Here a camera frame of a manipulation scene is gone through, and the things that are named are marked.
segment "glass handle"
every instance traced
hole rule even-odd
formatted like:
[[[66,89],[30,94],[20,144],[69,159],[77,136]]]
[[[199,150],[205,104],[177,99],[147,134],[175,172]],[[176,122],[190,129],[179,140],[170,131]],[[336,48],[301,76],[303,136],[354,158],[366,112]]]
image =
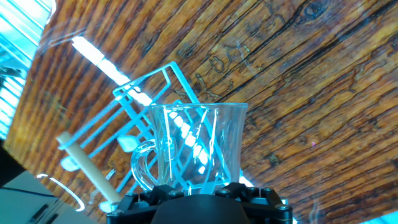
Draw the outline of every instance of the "glass handle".
[[[152,190],[155,185],[159,185],[159,182],[150,174],[148,168],[147,159],[152,151],[156,151],[155,139],[144,141],[133,150],[131,155],[132,175],[144,190]]]

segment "wooden surface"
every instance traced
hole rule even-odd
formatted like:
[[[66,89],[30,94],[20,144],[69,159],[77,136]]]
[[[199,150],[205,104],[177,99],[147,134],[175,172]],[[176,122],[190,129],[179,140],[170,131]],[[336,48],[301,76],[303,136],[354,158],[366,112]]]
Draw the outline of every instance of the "wooden surface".
[[[176,61],[200,101],[249,103],[245,176],[288,197],[296,219],[376,218],[398,210],[397,18],[396,0],[57,1],[5,147],[104,221],[102,199],[87,203],[94,187],[62,169],[67,155],[55,140],[92,118],[117,87],[72,47],[81,35],[131,79]],[[104,174],[117,170],[117,186],[129,158],[114,142],[93,160]]]

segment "clear glass cup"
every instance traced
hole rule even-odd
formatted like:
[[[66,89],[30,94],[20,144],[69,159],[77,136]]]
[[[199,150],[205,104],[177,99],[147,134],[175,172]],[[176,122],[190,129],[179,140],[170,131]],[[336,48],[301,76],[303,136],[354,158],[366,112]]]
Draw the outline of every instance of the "clear glass cup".
[[[212,194],[239,182],[246,103],[150,106],[155,139],[132,152],[131,170],[144,190],[167,184],[186,195]],[[147,156],[157,154],[159,177]]]

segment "wooden ceiling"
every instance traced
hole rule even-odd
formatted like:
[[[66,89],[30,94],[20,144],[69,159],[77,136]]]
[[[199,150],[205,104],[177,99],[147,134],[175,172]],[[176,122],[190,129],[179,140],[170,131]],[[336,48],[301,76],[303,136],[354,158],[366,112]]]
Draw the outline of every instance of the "wooden ceiling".
[[[130,79],[176,61],[201,102],[248,103],[244,174],[288,197],[296,219],[379,217],[398,210],[397,17],[396,0],[57,1],[5,148],[104,221],[103,199],[87,203],[95,188],[61,167],[67,155],[55,140],[102,110],[117,87],[72,46],[82,36]],[[93,161],[104,174],[116,169],[117,186],[129,159],[114,142]]]

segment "black machine base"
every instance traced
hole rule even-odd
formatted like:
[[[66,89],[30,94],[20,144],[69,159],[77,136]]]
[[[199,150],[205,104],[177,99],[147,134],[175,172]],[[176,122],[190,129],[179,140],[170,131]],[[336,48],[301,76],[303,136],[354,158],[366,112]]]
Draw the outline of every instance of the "black machine base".
[[[168,185],[161,185],[139,196],[126,195],[115,211],[107,214],[107,222],[288,224],[293,223],[293,210],[270,188],[260,190],[231,183],[214,195],[184,196]]]

